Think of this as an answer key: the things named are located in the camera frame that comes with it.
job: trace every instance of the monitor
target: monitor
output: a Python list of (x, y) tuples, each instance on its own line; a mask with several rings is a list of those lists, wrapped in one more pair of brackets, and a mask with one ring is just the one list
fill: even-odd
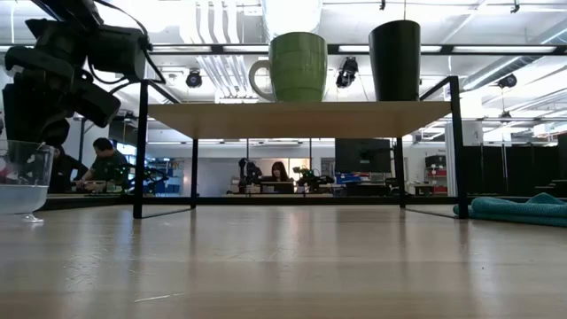
[(392, 156), (388, 139), (337, 138), (335, 172), (391, 173)]
[(261, 182), (262, 194), (293, 194), (293, 182)]

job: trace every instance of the black camera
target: black camera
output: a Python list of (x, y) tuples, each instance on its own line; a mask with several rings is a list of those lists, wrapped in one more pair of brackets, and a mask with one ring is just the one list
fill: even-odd
[(500, 79), (497, 84), (501, 89), (514, 88), (517, 84), (517, 78), (516, 78), (515, 75), (510, 74), (510, 75)]
[(345, 63), (339, 69), (337, 87), (343, 89), (351, 86), (354, 79), (356, 79), (356, 76), (354, 76), (356, 73), (358, 73), (358, 63), (356, 62), (356, 58), (347, 57), (345, 59)]
[(201, 84), (203, 84), (203, 79), (201, 78), (201, 71), (198, 69), (193, 69), (189, 71), (189, 75), (187, 75), (187, 80), (185, 80), (185, 83), (187, 83), (187, 86), (195, 89), (201, 86)]

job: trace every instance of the man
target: man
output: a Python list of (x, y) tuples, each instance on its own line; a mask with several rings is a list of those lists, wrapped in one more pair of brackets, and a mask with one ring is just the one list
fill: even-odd
[(114, 181), (117, 185), (123, 184), (126, 176), (121, 175), (116, 168), (127, 163), (124, 155), (114, 149), (108, 138), (100, 137), (92, 146), (97, 159), (81, 181)]

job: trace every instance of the mug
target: mug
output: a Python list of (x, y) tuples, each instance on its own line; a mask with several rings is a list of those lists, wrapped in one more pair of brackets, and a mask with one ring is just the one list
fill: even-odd
[(397, 20), (369, 34), (370, 62), (377, 101), (417, 101), (421, 28), (410, 20)]
[[(255, 82), (259, 69), (267, 68), (272, 93)], [(291, 32), (269, 44), (269, 60), (252, 65), (248, 74), (252, 89), (272, 102), (321, 102), (327, 79), (327, 43), (319, 35)]]

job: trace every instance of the teal towel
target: teal towel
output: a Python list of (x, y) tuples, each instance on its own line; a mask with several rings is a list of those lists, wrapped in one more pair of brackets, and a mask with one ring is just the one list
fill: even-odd
[[(458, 206), (453, 207), (453, 211), (459, 215)], [(499, 198), (476, 198), (469, 206), (469, 217), (567, 227), (567, 204), (547, 193), (536, 195), (525, 203)]]

